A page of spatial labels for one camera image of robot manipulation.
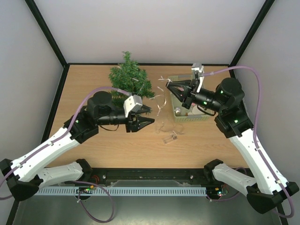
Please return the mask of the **light green plastic basket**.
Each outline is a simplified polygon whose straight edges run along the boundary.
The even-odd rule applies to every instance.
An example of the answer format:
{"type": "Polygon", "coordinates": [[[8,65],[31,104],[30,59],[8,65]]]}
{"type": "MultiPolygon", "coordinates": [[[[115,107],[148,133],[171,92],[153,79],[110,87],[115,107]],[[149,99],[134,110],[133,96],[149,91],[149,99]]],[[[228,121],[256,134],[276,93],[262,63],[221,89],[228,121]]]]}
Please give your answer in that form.
{"type": "MultiPolygon", "coordinates": [[[[192,80],[192,75],[172,75],[169,76],[172,82],[175,81],[184,81],[184,80],[192,80]]],[[[173,108],[173,118],[174,122],[188,122],[188,121],[201,121],[207,120],[210,116],[204,114],[203,112],[199,111],[197,105],[192,104],[190,109],[186,109],[182,107],[182,103],[175,97],[174,94],[170,92],[171,103],[173,108]]]]}

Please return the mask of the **clear led string lights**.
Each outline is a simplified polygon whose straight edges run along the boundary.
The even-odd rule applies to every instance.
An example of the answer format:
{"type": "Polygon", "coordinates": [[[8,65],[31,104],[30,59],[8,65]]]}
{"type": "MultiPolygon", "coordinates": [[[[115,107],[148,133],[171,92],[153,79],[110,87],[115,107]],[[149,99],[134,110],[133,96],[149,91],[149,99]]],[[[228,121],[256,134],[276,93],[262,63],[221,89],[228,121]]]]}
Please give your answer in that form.
{"type": "Polygon", "coordinates": [[[155,133],[163,135],[162,142],[164,145],[169,145],[178,140],[178,135],[180,132],[175,130],[176,125],[171,121],[171,116],[168,112],[167,104],[170,103],[167,97],[166,87],[163,87],[161,84],[157,86],[159,90],[158,94],[155,94],[153,97],[150,97],[148,100],[154,101],[157,105],[157,110],[155,113],[155,133]]]}

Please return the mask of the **small green christmas tree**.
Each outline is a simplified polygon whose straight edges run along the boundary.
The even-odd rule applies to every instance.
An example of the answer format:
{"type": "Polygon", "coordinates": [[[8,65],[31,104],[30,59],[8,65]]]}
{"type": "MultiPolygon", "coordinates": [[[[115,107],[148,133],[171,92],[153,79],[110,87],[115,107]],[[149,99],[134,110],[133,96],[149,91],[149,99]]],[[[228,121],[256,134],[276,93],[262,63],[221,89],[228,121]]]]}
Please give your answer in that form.
{"type": "Polygon", "coordinates": [[[123,52],[124,62],[110,68],[109,80],[118,88],[141,98],[153,98],[152,84],[145,69],[140,68],[136,60],[131,59],[131,52],[123,52]]]}

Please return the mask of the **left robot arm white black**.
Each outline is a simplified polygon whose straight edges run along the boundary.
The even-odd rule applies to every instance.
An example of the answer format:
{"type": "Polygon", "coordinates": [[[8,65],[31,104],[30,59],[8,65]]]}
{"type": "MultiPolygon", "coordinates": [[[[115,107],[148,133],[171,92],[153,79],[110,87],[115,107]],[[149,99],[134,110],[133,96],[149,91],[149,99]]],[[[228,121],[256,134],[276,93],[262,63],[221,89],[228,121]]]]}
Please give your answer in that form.
{"type": "Polygon", "coordinates": [[[53,136],[26,155],[4,159],[0,170],[11,196],[24,201],[42,188],[65,181],[88,181],[92,168],[85,159],[63,166],[48,165],[56,158],[84,143],[99,132],[100,126],[125,125],[126,132],[137,132],[155,120],[141,116],[151,108],[138,95],[129,94],[123,107],[113,104],[112,95],[97,91],[80,104],[75,114],[53,136]]]}

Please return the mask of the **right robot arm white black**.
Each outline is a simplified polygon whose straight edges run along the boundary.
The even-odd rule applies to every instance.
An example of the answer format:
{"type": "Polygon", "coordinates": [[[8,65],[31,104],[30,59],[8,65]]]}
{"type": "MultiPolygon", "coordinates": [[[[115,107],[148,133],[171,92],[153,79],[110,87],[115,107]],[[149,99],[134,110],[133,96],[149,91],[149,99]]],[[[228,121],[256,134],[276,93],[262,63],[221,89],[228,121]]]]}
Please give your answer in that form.
{"type": "Polygon", "coordinates": [[[225,78],[215,91],[202,87],[200,79],[169,82],[166,88],[189,109],[192,104],[217,113],[214,121],[218,129],[238,149],[253,176],[240,173],[223,161],[215,159],[204,166],[208,183],[226,183],[243,194],[257,212],[264,214],[281,204],[300,189],[288,181],[265,154],[254,125],[240,106],[245,93],[235,78],[225,78]]]}

